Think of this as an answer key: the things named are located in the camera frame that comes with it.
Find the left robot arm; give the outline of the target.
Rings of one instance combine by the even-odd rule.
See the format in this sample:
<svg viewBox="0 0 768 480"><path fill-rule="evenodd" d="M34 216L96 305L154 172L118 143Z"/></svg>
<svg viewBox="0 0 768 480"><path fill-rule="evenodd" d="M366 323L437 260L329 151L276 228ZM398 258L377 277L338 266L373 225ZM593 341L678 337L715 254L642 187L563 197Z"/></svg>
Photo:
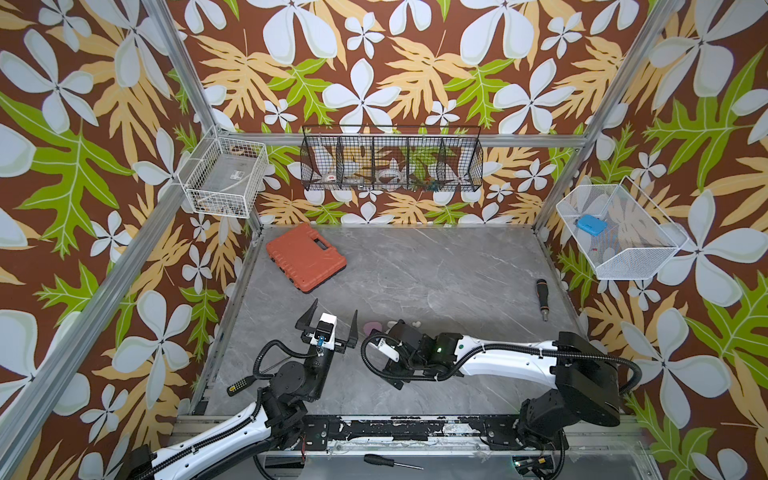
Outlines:
<svg viewBox="0 0 768 480"><path fill-rule="evenodd" d="M239 413L190 440L152 451L138 447L125 456L119 479L213 479L247 458L270 450L286 450L305 437L306 404L322 394L332 361L356 347L358 315L345 339L337 335L338 319L324 313L313 326L313 302L296 321L304 353L279 339L267 342L254 361L252 374L227 388L235 396L257 381L268 384Z"/></svg>

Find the purple earbud charging case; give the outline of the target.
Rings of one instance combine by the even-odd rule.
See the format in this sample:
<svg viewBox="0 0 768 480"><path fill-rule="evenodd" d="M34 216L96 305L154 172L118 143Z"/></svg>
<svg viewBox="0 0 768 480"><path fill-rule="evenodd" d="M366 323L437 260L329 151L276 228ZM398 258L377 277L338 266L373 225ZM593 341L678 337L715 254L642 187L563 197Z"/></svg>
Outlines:
<svg viewBox="0 0 768 480"><path fill-rule="evenodd" d="M370 335L374 331L381 331L382 325L380 322L367 322L363 325L363 333L365 336Z"/></svg>

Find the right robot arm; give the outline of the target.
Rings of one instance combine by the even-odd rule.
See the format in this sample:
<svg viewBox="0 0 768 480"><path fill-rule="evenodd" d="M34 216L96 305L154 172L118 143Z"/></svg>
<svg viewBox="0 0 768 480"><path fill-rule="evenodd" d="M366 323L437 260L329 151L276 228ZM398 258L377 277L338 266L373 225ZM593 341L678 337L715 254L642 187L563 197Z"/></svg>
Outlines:
<svg viewBox="0 0 768 480"><path fill-rule="evenodd" d="M399 321L386 332L372 331L360 353L367 369L396 389L468 376L544 386L542 395L522 402L511 423L487 432L495 449L558 449L566 444L566 427L579 422L616 427L622 397L642 378L637 363L603 354L568 331L554 340L511 343L458 333L431 337Z"/></svg>

